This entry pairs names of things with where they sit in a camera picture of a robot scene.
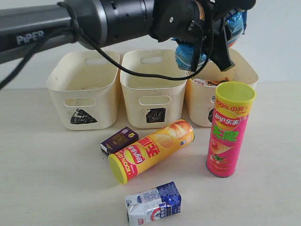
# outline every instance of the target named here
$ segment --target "white plastic basket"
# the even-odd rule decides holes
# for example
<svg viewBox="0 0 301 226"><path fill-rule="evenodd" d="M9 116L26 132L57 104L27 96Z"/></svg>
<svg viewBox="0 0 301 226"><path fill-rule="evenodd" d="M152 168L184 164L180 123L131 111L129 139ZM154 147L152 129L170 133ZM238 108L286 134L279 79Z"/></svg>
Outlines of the white plastic basket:
<svg viewBox="0 0 301 226"><path fill-rule="evenodd" d="M106 53L120 61L118 53ZM115 123L120 99L119 71L96 51L64 56L46 86L66 128L105 129Z"/></svg>
<svg viewBox="0 0 301 226"><path fill-rule="evenodd" d="M230 49L230 57L235 66L226 72L221 72L213 63L208 65L195 78L219 81L228 77L230 81L240 81L256 88L258 74L249 63L234 49ZM215 86L201 86L189 79L186 86L185 104L190 119L197 125L211 127L215 102Z"/></svg>
<svg viewBox="0 0 301 226"><path fill-rule="evenodd" d="M122 65L140 73L184 77L167 49L135 50L123 57ZM161 128L181 118L186 81L136 77L120 73L127 117L131 125L141 128Z"/></svg>

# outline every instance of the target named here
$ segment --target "lay's chips can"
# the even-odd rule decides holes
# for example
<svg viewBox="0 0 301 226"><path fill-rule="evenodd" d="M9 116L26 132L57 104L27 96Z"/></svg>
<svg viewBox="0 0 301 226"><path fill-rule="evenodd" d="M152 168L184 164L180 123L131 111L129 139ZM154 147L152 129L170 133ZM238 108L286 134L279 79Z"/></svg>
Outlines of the lay's chips can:
<svg viewBox="0 0 301 226"><path fill-rule="evenodd" d="M130 146L109 155L110 167L121 184L146 171L194 141L192 126L180 119Z"/></svg>
<svg viewBox="0 0 301 226"><path fill-rule="evenodd" d="M249 113L256 93L250 86L236 81L216 88L216 101L206 165L222 178L236 169Z"/></svg>

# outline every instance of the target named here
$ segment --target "yellow can lid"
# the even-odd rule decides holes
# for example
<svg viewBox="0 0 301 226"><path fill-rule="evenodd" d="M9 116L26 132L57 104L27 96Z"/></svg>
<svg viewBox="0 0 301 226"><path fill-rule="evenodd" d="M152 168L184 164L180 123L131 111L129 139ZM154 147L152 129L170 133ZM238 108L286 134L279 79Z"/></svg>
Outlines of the yellow can lid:
<svg viewBox="0 0 301 226"><path fill-rule="evenodd" d="M216 90L216 96L228 104L251 105L256 97L254 89L242 82L229 81L220 84Z"/></svg>
<svg viewBox="0 0 301 226"><path fill-rule="evenodd" d="M114 173L119 183L125 185L127 183L127 174L123 168L122 163L120 162L120 160L117 158L116 155L114 154L109 155L109 164L112 172Z"/></svg>

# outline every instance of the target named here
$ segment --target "white wall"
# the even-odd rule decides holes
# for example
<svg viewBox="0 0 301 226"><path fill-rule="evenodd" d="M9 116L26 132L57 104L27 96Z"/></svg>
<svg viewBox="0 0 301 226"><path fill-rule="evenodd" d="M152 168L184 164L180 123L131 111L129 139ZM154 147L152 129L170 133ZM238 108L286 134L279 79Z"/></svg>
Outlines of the white wall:
<svg viewBox="0 0 301 226"><path fill-rule="evenodd" d="M0 0L0 8L14 8L41 4L55 4L58 0ZM257 71L261 82L301 81L301 48L298 28L301 3L298 0L259 0L249 11L248 29L234 48ZM125 53L141 48L175 49L173 41L157 43L142 37L106 47ZM45 88L47 77L59 60L69 52L84 50L79 44L70 44L37 54L20 75L7 86L9 89ZM0 79L6 77L18 60L0 65Z"/></svg>

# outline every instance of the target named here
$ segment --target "white table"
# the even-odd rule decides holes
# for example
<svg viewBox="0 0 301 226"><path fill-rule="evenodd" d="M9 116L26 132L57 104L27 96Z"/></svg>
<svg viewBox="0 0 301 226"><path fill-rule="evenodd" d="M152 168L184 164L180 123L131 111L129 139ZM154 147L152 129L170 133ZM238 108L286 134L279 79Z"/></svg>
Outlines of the white table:
<svg viewBox="0 0 301 226"><path fill-rule="evenodd" d="M205 167L209 128L127 185L99 143L129 126L124 104L111 128L69 131L46 90L0 92L0 225L126 226L124 196L174 181L182 212L150 225L300 226L301 83L259 84L238 169ZM183 111L183 118L188 119ZM136 131L141 137L153 129Z"/></svg>

